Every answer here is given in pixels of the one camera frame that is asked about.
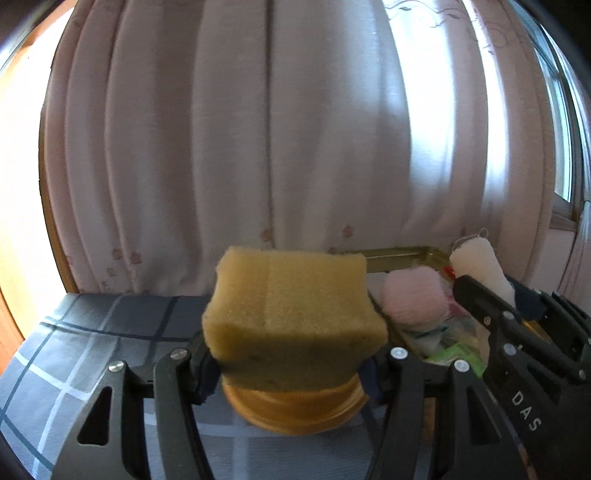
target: screw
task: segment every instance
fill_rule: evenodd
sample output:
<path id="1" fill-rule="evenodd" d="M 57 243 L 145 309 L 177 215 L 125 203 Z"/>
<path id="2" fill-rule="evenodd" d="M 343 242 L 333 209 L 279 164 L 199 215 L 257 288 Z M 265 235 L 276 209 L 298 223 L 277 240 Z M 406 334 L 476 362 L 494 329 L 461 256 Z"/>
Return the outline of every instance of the screw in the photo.
<path id="1" fill-rule="evenodd" d="M 402 348 L 401 346 L 395 346 L 390 350 L 390 355 L 396 360 L 404 360 L 408 357 L 408 350 Z"/>
<path id="2" fill-rule="evenodd" d="M 453 368 L 455 368 L 459 372 L 465 373 L 468 370 L 470 370 L 470 364 L 465 360 L 456 360 L 453 363 Z"/>
<path id="3" fill-rule="evenodd" d="M 172 358 L 173 360 L 184 360 L 185 358 L 187 358 L 188 354 L 189 352 L 186 348 L 175 348 L 170 353 L 170 358 Z"/>
<path id="4" fill-rule="evenodd" d="M 515 345 L 511 345 L 510 343 L 506 343 L 505 345 L 503 345 L 503 350 L 509 356 L 513 356 L 517 353 L 517 349 L 515 348 Z"/>
<path id="5" fill-rule="evenodd" d="M 117 372 L 121 372 L 124 368 L 125 362 L 121 360 L 117 360 L 109 364 L 109 372 L 113 372 L 114 374 Z"/>

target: gold tray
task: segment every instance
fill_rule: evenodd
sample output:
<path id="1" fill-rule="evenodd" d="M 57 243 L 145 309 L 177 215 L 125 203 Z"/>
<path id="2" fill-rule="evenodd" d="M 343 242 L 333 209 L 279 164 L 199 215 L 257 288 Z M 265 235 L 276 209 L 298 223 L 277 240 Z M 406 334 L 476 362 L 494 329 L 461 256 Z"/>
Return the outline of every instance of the gold tray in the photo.
<path id="1" fill-rule="evenodd" d="M 426 265 L 438 272 L 449 265 L 449 255 L 433 247 L 398 247 L 361 250 L 368 260 L 368 273 L 390 272 Z"/>

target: plaid tablecloth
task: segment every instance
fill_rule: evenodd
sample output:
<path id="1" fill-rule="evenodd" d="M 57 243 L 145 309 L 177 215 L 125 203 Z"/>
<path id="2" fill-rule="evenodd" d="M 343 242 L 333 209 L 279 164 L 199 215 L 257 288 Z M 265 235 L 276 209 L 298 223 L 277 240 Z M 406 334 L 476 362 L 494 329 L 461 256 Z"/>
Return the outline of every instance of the plaid tablecloth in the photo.
<path id="1" fill-rule="evenodd" d="M 29 472 L 48 479 L 72 424 L 106 365 L 161 358 L 200 328 L 208 297 L 67 295 L 23 343 L 0 377 L 0 430 Z M 153 480 L 164 478 L 154 405 L 145 422 Z M 361 480 L 373 455 L 367 409 L 344 426 L 306 437 L 245 422 L 221 391 L 194 407 L 216 480 Z"/>

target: sponge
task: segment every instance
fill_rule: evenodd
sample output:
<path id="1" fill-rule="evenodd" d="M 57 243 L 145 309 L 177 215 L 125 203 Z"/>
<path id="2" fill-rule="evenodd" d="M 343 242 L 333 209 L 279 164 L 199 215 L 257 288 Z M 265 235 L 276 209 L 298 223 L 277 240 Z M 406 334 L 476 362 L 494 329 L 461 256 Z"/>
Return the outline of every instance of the sponge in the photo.
<path id="1" fill-rule="evenodd" d="M 228 249 L 203 314 L 225 381 L 262 391 L 348 382 L 388 339 L 365 274 L 363 255 Z"/>

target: white cloth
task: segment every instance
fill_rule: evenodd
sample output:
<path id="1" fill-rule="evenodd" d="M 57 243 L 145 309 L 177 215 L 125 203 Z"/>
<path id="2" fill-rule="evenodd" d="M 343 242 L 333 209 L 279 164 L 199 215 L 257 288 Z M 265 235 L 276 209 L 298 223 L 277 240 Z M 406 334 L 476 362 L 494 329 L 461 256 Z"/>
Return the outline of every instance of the white cloth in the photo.
<path id="1" fill-rule="evenodd" d="M 505 278 L 486 238 L 476 237 L 456 248 L 449 257 L 456 277 L 469 275 L 515 308 L 515 289 Z"/>
<path id="2" fill-rule="evenodd" d="M 230 245 L 447 248 L 481 227 L 527 277 L 547 94 L 505 0 L 465 5 L 79 0 L 45 155 L 77 285 L 202 294 Z"/>

